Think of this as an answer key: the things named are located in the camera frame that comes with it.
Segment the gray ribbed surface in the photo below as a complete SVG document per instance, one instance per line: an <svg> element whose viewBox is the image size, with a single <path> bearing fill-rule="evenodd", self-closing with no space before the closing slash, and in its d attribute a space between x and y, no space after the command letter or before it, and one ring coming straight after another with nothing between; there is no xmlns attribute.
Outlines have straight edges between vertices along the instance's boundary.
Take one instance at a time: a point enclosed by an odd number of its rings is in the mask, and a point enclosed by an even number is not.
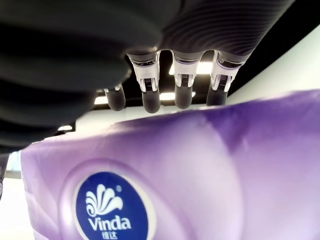
<svg viewBox="0 0 320 240"><path fill-rule="evenodd" d="M293 0L205 0L167 27L164 49L250 54Z"/></svg>

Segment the vinda logo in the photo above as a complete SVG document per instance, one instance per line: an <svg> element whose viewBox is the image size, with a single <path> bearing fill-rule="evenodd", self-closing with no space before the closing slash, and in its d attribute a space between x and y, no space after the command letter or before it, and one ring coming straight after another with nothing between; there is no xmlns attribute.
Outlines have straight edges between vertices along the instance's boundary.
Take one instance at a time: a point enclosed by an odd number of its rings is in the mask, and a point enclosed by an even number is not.
<svg viewBox="0 0 320 240"><path fill-rule="evenodd" d="M130 183L112 172L88 177L76 197L76 217L87 239L145 240L145 206Z"/></svg>
<svg viewBox="0 0 320 240"><path fill-rule="evenodd" d="M103 216L115 209L122 210L124 205L122 199L115 195L115 191L112 188L106 189L102 184L98 185L96 195L92 191L86 192L85 203L86 211L91 217L96 217L97 215ZM129 219L126 217L120 219L118 215L115 215L111 221L101 220L100 217L96 217L94 223L92 219L88 218L88 220L95 231L98 227L100 231L131 229Z"/></svg>

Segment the purple plastic packaging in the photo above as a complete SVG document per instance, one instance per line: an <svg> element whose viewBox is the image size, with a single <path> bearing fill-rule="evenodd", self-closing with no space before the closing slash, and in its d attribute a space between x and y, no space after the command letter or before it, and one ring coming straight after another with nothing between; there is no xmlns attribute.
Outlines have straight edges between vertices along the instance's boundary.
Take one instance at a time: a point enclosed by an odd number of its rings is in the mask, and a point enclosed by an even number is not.
<svg viewBox="0 0 320 240"><path fill-rule="evenodd" d="M320 91L51 138L21 167L36 240L317 240Z"/></svg>

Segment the black rubber finger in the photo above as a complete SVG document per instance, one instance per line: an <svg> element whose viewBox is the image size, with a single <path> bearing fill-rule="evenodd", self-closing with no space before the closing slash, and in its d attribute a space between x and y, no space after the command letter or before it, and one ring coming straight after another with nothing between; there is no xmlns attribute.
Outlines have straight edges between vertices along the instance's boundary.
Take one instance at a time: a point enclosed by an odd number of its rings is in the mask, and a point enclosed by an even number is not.
<svg viewBox="0 0 320 240"><path fill-rule="evenodd" d="M0 54L0 78L33 88L66 92L107 89L130 74L129 65L121 59Z"/></svg>
<svg viewBox="0 0 320 240"><path fill-rule="evenodd" d="M6 146L6 145L0 145L0 154L11 154L13 152L20 151L24 148L28 147L26 146Z"/></svg>
<svg viewBox="0 0 320 240"><path fill-rule="evenodd" d="M109 107L114 111L121 111L126 106L126 97L124 88L121 85L121 88L116 91L115 89L110 89L109 92L105 93L106 98L108 99Z"/></svg>
<svg viewBox="0 0 320 240"><path fill-rule="evenodd" d="M180 109L187 109L192 102L192 86L177 86L174 88L175 93L175 105Z"/></svg>
<svg viewBox="0 0 320 240"><path fill-rule="evenodd" d="M127 47L158 45L162 39L161 28L144 12L137 11L139 1L119 2L55 0L48 4L43 0L2 0L0 21L46 32L108 39Z"/></svg>
<svg viewBox="0 0 320 240"><path fill-rule="evenodd" d="M0 145L24 147L52 136L57 131L58 126L30 127L0 120Z"/></svg>
<svg viewBox="0 0 320 240"><path fill-rule="evenodd" d="M92 109L95 98L96 91L56 92L0 80L0 120L23 126L60 126Z"/></svg>
<svg viewBox="0 0 320 240"><path fill-rule="evenodd" d="M157 91L147 91L142 92L142 102L144 109L150 113L154 114L160 109L160 93L159 89Z"/></svg>
<svg viewBox="0 0 320 240"><path fill-rule="evenodd" d="M214 91L210 85L206 97L207 106L220 106L226 104L228 93L223 90Z"/></svg>

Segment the white wave emblem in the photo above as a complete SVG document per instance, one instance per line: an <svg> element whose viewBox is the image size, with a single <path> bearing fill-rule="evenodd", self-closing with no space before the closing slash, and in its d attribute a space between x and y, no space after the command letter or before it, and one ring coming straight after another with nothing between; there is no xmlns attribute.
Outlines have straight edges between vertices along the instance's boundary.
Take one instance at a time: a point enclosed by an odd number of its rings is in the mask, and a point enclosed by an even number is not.
<svg viewBox="0 0 320 240"><path fill-rule="evenodd" d="M96 195L92 191L86 192L86 212L93 218L97 215L106 215L115 209L121 210L124 206L122 199L116 196L112 188L99 184Z"/></svg>

